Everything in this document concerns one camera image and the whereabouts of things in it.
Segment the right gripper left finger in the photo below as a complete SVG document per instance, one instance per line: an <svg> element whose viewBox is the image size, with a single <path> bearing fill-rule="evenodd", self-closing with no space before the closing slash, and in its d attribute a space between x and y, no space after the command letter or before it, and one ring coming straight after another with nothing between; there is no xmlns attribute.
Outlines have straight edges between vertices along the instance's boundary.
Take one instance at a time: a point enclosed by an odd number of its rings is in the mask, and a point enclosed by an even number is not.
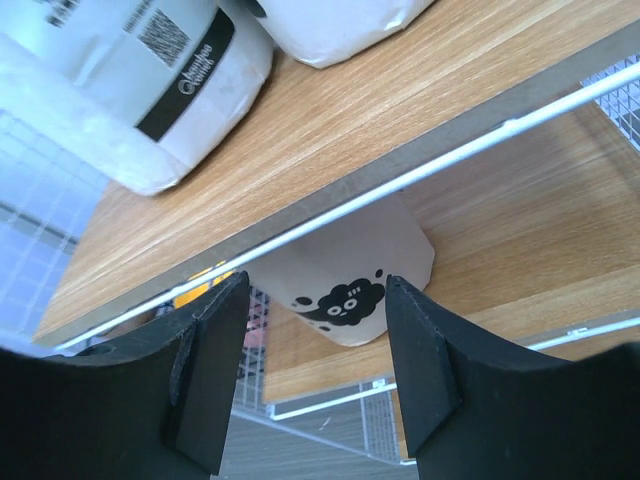
<svg viewBox="0 0 640 480"><path fill-rule="evenodd" d="M5 479L219 473L250 300L238 272L74 356L1 353Z"/></svg>

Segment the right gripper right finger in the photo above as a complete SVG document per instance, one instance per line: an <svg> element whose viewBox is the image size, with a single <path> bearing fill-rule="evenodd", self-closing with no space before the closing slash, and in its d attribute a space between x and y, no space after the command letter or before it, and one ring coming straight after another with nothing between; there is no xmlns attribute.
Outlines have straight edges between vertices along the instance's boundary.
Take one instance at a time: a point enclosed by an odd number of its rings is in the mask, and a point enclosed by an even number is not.
<svg viewBox="0 0 640 480"><path fill-rule="evenodd" d="M423 479L635 479L639 346L578 361L500 337L400 276L386 320L409 455Z"/></svg>

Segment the brown paper towel roll back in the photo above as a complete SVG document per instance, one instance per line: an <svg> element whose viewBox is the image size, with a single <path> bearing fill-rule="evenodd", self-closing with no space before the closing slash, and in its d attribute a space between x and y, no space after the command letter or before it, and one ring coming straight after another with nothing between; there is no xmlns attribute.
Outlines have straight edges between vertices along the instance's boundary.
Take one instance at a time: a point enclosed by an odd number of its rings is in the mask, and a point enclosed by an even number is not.
<svg viewBox="0 0 640 480"><path fill-rule="evenodd" d="M251 262L251 283L332 342L358 347L387 330L386 279L423 289L435 250L392 194Z"/></svg>

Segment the white towel roll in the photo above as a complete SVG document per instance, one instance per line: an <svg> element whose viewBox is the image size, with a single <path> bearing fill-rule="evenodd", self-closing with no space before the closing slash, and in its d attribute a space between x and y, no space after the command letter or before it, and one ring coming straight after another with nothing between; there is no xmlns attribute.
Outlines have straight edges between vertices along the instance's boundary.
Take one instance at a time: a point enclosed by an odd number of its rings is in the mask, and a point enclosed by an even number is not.
<svg viewBox="0 0 640 480"><path fill-rule="evenodd" d="M153 196L249 112L273 50L234 1L5 1L1 108Z"/></svg>
<svg viewBox="0 0 640 480"><path fill-rule="evenodd" d="M405 29L432 0L245 1L275 43L290 57L326 68Z"/></svg>

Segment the white towel roll front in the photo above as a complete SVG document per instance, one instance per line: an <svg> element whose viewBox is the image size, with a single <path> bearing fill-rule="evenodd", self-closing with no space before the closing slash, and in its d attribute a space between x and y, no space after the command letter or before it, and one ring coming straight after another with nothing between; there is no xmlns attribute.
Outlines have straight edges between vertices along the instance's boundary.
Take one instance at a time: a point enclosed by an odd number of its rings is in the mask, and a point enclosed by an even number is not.
<svg viewBox="0 0 640 480"><path fill-rule="evenodd" d="M275 43L290 57L326 68L405 29L432 0L245 1Z"/></svg>

